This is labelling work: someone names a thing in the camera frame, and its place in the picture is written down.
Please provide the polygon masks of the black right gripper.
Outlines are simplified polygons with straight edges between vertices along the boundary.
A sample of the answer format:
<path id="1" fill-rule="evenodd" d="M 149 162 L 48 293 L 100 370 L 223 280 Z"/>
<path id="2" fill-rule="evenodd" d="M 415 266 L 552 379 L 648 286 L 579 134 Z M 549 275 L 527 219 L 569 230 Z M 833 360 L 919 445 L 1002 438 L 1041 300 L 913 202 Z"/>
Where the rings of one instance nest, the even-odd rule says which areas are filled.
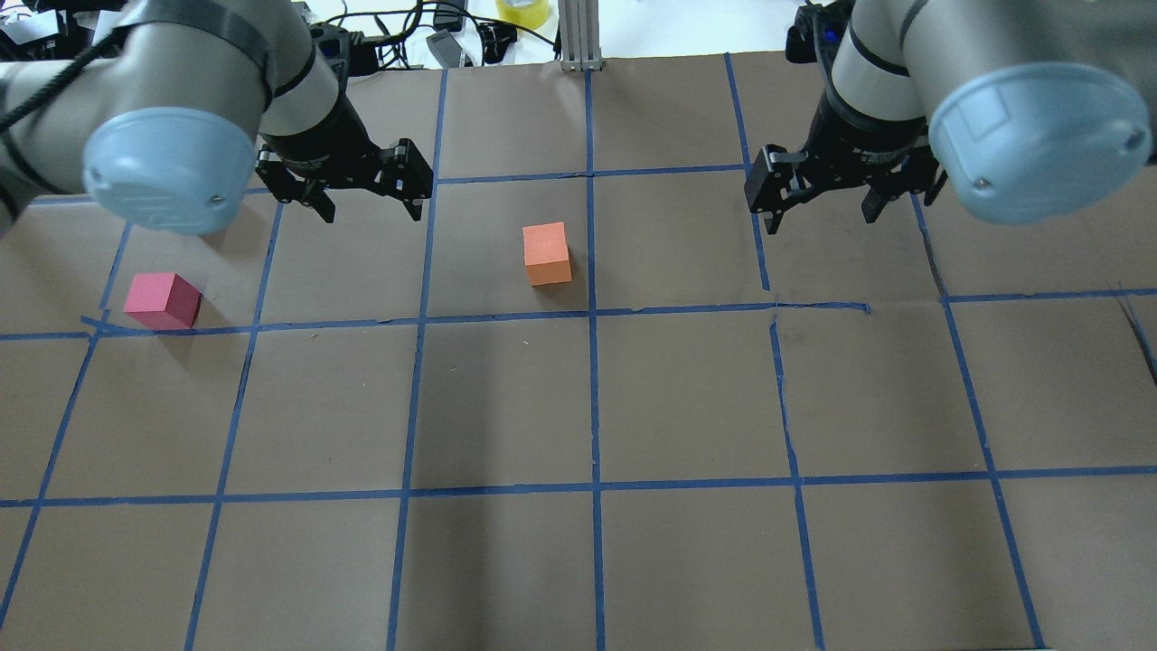
<path id="1" fill-rule="evenodd" d="M 868 186 L 861 204 L 868 225 L 905 194 L 928 193 L 933 204 L 945 185 L 922 117 L 889 123 L 861 114 L 847 119 L 835 108 L 819 108 L 801 151 L 764 145 L 744 183 L 747 209 L 776 235 L 786 212 L 826 191 Z"/>

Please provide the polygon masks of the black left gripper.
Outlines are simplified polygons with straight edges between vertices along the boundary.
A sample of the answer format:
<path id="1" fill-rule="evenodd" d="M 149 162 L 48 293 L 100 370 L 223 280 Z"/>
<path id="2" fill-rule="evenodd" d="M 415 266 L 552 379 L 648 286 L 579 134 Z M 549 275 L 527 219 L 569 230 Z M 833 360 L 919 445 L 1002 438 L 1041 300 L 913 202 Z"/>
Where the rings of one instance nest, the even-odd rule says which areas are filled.
<path id="1" fill-rule="evenodd" d="M 301 204 L 327 225 L 336 220 L 336 205 L 327 188 L 363 188 L 393 198 L 414 222 L 423 219 L 423 205 L 434 188 L 429 161 L 410 136 L 386 148 L 367 141 L 327 154 L 303 154 L 296 160 L 264 143 L 256 173 L 278 202 Z"/>

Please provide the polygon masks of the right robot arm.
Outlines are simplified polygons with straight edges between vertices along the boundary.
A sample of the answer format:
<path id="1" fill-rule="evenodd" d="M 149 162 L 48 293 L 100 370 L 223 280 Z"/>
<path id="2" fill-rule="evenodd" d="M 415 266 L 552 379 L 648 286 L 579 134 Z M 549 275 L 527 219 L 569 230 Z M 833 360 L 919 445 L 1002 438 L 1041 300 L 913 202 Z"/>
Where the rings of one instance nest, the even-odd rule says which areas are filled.
<path id="1" fill-rule="evenodd" d="M 874 223 L 946 183 L 975 219 L 1026 225 L 1086 209 L 1154 165 L 1152 1 L 831 1 L 799 5 L 790 62 L 823 94 L 797 151 L 752 157 L 747 209 L 865 188 Z"/>

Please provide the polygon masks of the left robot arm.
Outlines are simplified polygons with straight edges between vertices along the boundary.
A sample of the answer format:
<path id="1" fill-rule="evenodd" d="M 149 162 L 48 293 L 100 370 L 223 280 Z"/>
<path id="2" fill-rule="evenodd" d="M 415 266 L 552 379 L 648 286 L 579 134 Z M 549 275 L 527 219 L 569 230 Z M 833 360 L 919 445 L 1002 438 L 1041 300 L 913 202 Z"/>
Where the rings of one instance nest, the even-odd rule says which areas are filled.
<path id="1" fill-rule="evenodd" d="M 323 222 L 331 188 L 422 219 L 429 161 L 373 141 L 331 37 L 289 1 L 128 1 L 71 61 L 3 61 L 3 231 L 36 198 L 86 194 L 131 225 L 216 234 L 253 177 Z"/>

